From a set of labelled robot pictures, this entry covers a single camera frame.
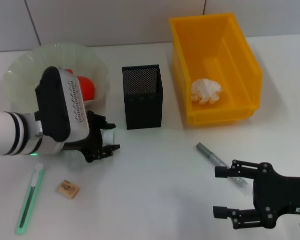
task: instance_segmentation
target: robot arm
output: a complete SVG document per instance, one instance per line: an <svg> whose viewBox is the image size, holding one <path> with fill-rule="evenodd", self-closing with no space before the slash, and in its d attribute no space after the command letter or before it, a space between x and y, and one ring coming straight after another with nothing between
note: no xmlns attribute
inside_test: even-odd
<svg viewBox="0 0 300 240"><path fill-rule="evenodd" d="M0 112L0 155L55 154L78 150L87 162L112 156L120 145L103 146L101 130L115 128L104 116L85 111L77 78L47 68L35 89L35 114Z"/></svg>
<svg viewBox="0 0 300 240"><path fill-rule="evenodd" d="M232 161L230 168L216 166L215 177L245 177L253 179L253 205L255 209L239 210L213 207L215 218L231 218L233 228L264 227L272 229L283 214L300 214L300 177L277 174L272 165Z"/></svg>

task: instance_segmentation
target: green box cutter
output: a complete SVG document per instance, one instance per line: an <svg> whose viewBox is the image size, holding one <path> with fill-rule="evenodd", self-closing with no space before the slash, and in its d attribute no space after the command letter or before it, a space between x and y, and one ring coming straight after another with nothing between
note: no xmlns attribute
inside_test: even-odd
<svg viewBox="0 0 300 240"><path fill-rule="evenodd" d="M32 176L31 185L26 194L26 198L22 207L20 219L16 227L16 234L22 235L26 232L26 228L30 221L31 212L34 207L35 199L40 189L41 181L44 175L44 165L38 163L35 166L35 170Z"/></svg>

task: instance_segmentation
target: gray marker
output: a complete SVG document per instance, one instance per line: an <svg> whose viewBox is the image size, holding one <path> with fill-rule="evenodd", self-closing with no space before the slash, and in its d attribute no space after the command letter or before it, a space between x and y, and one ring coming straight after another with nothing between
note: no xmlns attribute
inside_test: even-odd
<svg viewBox="0 0 300 240"><path fill-rule="evenodd" d="M209 149L207 149L202 143L198 143L196 145L196 148L203 154L205 155L210 162L212 162L215 166L222 166L222 167L228 167L229 166L222 161L217 155L215 155L213 152L211 152ZM237 185L239 185L240 187L245 186L246 184L248 184L243 178L241 177L230 177Z"/></svg>

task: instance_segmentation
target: white tiled wall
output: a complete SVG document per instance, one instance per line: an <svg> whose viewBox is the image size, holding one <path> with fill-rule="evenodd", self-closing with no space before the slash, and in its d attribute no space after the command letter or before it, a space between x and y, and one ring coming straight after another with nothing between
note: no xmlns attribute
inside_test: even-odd
<svg viewBox="0 0 300 240"><path fill-rule="evenodd" d="M168 18L201 15L205 0L28 0L42 44L86 46L171 40Z"/></svg>
<svg viewBox="0 0 300 240"><path fill-rule="evenodd" d="M246 36L300 34L300 0L207 0L205 14L233 12Z"/></svg>
<svg viewBox="0 0 300 240"><path fill-rule="evenodd" d="M39 45L23 0L0 0L0 51Z"/></svg>

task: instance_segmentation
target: eraser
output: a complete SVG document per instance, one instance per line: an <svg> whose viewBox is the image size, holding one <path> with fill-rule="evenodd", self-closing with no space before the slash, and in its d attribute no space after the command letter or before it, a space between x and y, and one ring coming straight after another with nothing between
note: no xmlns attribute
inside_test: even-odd
<svg viewBox="0 0 300 240"><path fill-rule="evenodd" d="M70 199L73 199L80 188L67 180L64 180L58 187L58 191Z"/></svg>

